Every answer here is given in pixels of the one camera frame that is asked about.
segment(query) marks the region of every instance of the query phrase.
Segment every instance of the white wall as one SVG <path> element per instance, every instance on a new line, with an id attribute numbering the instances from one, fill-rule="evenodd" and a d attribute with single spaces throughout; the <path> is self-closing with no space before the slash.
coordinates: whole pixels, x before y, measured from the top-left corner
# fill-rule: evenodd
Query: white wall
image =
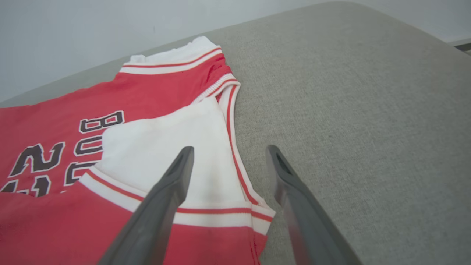
<path id="1" fill-rule="evenodd" d="M 1 0 L 0 101 L 171 41 L 325 0 Z M 355 0 L 446 41 L 471 0 Z"/>

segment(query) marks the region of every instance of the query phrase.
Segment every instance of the sports jersey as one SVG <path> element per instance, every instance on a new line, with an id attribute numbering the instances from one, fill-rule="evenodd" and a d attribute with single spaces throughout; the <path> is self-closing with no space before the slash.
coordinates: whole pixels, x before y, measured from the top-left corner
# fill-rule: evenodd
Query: sports jersey
<path id="1" fill-rule="evenodd" d="M 102 160 L 68 191 L 41 198 L 0 193 L 5 262 L 96 263 L 180 149 L 190 145 L 191 180 L 164 263 L 259 263 L 274 211 L 246 200 L 214 97 L 107 129 L 102 137 Z M 32 236 L 45 240 L 27 240 Z"/>

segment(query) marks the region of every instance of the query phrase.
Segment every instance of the gray table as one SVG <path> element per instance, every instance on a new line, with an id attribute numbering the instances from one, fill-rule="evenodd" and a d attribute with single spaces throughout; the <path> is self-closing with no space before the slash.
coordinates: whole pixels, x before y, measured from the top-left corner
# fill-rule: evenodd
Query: gray table
<path id="1" fill-rule="evenodd" d="M 238 148 L 254 189 L 278 211 L 263 264 L 294 263 L 267 178 L 268 144 L 279 146 L 366 265 L 471 264 L 471 57 L 342 2 L 204 35 L 222 46 L 242 83 Z M 128 58 L 0 106 L 112 80 Z"/>

